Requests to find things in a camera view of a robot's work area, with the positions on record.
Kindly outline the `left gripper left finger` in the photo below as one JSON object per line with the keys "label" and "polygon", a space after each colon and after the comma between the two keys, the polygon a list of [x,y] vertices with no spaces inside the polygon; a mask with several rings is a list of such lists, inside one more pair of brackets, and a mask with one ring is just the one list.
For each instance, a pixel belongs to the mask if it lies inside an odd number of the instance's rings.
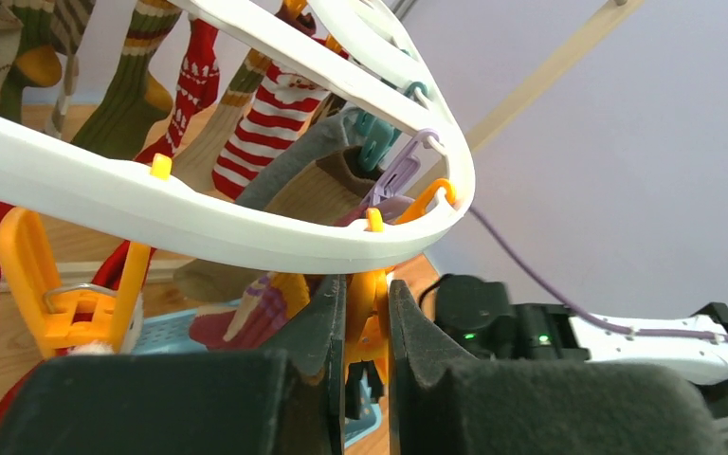
{"label": "left gripper left finger", "polygon": [[11,403],[0,454],[339,454],[346,287],[326,277],[253,350],[49,360]]}

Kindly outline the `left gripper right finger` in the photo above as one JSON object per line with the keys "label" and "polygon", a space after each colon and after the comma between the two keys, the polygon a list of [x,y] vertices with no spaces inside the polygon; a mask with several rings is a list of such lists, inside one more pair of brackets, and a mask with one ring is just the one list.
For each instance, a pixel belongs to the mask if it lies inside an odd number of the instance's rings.
{"label": "left gripper right finger", "polygon": [[394,454],[721,454],[699,392],[653,365],[481,360],[389,294]]}

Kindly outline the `lilac clothes peg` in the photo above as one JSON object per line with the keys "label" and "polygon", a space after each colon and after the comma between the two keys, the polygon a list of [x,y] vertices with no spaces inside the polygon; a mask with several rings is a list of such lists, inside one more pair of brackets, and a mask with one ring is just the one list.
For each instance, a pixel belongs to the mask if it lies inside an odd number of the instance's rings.
{"label": "lilac clothes peg", "polygon": [[368,194],[362,199],[361,206],[363,208],[373,207],[386,199],[399,195],[420,169],[420,160],[414,155],[417,147],[423,145],[429,148],[430,141],[438,138],[438,132],[434,129],[420,130],[382,172]]}

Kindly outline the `orange clothes peg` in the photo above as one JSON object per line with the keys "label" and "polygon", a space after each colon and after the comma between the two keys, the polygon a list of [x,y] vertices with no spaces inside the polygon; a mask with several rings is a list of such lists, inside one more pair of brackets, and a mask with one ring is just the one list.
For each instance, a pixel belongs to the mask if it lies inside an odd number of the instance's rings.
{"label": "orange clothes peg", "polygon": [[80,342],[71,328],[83,298],[82,283],[64,285],[40,215],[11,209],[0,223],[0,266],[19,312],[45,358]]}
{"label": "orange clothes peg", "polygon": [[[393,224],[405,224],[425,215],[428,205],[440,189],[445,190],[445,199],[450,205],[456,202],[455,187],[448,179],[438,178],[397,217]],[[366,219],[369,231],[384,230],[385,222],[379,209],[367,209]],[[352,274],[346,297],[345,364],[372,361],[381,378],[387,379],[387,382],[391,353],[388,334],[390,313],[387,272],[392,272],[394,268],[395,266],[391,266]],[[385,322],[379,320],[381,312],[385,315]]]}

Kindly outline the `teal clothes peg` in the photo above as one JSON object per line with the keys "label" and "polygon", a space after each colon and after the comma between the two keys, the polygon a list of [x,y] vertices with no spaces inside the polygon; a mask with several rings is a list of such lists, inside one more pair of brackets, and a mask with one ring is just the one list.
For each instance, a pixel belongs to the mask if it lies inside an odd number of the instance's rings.
{"label": "teal clothes peg", "polygon": [[373,171],[402,135],[400,130],[387,121],[364,111],[357,115],[354,128],[364,136],[357,162],[365,172]]}

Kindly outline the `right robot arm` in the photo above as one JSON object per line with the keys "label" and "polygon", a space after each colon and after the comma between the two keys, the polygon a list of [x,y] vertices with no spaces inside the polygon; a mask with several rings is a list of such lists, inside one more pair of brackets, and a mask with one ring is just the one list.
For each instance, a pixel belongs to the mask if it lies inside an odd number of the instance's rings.
{"label": "right robot arm", "polygon": [[561,303],[511,303],[506,286],[445,274],[433,294],[434,323],[481,359],[652,364],[696,386],[715,418],[728,417],[728,306],[688,318],[582,315]]}

